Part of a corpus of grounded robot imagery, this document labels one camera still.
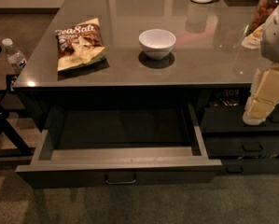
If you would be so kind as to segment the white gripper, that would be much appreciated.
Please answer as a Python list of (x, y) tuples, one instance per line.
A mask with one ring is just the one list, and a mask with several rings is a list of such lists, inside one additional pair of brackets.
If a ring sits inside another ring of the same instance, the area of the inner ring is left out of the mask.
[(273, 63), (265, 70), (258, 69), (250, 87), (243, 122), (256, 126), (263, 122), (279, 104), (279, 63)]

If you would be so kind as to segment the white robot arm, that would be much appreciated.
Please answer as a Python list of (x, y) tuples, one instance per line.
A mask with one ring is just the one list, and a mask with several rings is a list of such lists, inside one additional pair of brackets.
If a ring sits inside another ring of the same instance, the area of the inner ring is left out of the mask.
[(272, 64), (254, 74), (243, 114), (247, 125), (259, 125), (279, 104), (279, 6), (262, 27), (261, 55)]

